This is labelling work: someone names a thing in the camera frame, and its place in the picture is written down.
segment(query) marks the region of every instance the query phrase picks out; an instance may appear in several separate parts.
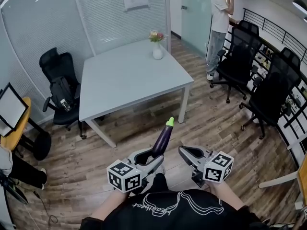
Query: white t-shirt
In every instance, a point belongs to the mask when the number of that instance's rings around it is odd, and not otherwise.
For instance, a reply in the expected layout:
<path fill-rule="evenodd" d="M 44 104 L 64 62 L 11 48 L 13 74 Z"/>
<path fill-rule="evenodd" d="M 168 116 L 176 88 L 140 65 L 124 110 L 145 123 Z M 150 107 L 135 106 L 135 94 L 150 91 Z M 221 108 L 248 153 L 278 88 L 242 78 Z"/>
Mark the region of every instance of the white t-shirt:
<path fill-rule="evenodd" d="M 229 17 L 225 9 L 228 9 L 226 0 L 211 0 L 212 30 L 219 33 L 227 33 Z"/>
<path fill-rule="evenodd" d="M 0 170 L 1 172 L 8 176 L 13 167 L 12 153 L 9 150 L 0 146 Z"/>

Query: man in white t-shirt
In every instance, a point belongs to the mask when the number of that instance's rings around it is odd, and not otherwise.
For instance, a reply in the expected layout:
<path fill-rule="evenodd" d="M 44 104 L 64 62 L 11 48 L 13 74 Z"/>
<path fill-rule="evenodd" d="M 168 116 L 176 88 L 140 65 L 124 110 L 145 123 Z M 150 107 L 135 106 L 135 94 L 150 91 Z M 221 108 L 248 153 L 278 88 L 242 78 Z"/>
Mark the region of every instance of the man in white t-shirt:
<path fill-rule="evenodd" d="M 207 60 L 207 79 L 213 81 L 219 57 L 217 53 L 223 49 L 229 21 L 236 23 L 228 15 L 234 13 L 234 0 L 211 0 L 212 9 L 212 50 Z"/>

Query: white print on shirt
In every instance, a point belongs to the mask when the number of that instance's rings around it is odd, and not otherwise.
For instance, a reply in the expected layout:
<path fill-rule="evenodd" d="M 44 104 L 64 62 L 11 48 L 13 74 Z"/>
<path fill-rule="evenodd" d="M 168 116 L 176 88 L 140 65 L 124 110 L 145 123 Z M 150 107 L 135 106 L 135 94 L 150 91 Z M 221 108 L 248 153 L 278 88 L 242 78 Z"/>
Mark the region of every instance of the white print on shirt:
<path fill-rule="evenodd" d="M 137 208 L 141 208 L 141 209 L 146 209 L 146 211 L 148 210 L 151 210 L 152 211 L 152 215 L 155 216 L 155 217 L 162 217 L 164 216 L 165 214 L 168 214 L 170 215 L 171 212 L 173 210 L 175 210 L 181 200 L 181 198 L 183 199 L 186 199 L 188 201 L 188 203 L 190 204 L 191 208 L 197 213 L 197 214 L 200 214 L 202 216 L 205 216 L 205 215 L 208 215 L 210 213 L 215 213 L 217 215 L 220 215 L 223 211 L 224 211 L 224 208 L 222 206 L 222 201 L 219 199 L 219 205 L 221 207 L 208 207 L 208 208 L 202 208 L 200 206 L 198 206 L 194 201 L 193 199 L 191 198 L 191 196 L 189 194 L 186 194 L 184 192 L 178 192 L 177 194 L 177 203 L 172 205 L 172 206 L 169 206 L 167 208 L 158 208 L 156 205 L 150 203 L 148 200 L 147 200 L 147 196 L 149 194 L 147 194 L 145 196 L 145 198 L 143 199 L 143 204 L 134 204 L 132 205 L 133 207 L 137 207 Z"/>

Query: flower vase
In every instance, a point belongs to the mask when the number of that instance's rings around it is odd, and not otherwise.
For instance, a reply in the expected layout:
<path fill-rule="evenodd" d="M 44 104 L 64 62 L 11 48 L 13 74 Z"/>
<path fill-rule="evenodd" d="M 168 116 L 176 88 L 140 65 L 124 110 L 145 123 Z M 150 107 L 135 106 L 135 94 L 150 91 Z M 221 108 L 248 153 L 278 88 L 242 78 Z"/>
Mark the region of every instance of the flower vase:
<path fill-rule="evenodd" d="M 154 43 L 153 46 L 153 57 L 155 59 L 162 59 L 163 58 L 163 51 L 161 49 L 161 45 L 159 42 Z"/>

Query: jeans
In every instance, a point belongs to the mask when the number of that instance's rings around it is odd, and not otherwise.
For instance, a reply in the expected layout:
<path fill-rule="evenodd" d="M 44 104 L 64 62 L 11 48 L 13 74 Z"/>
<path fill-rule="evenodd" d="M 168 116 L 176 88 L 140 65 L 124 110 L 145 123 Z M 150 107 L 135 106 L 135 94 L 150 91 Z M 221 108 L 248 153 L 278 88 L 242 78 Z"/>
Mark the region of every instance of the jeans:
<path fill-rule="evenodd" d="M 217 53 L 223 49 L 224 41 L 226 38 L 226 33 L 219 33 L 216 31 L 211 31 L 212 35 L 212 45 L 211 45 L 211 55 L 209 56 L 209 60 L 207 60 L 207 74 L 214 75 L 217 64 L 219 63 L 219 57 Z"/>

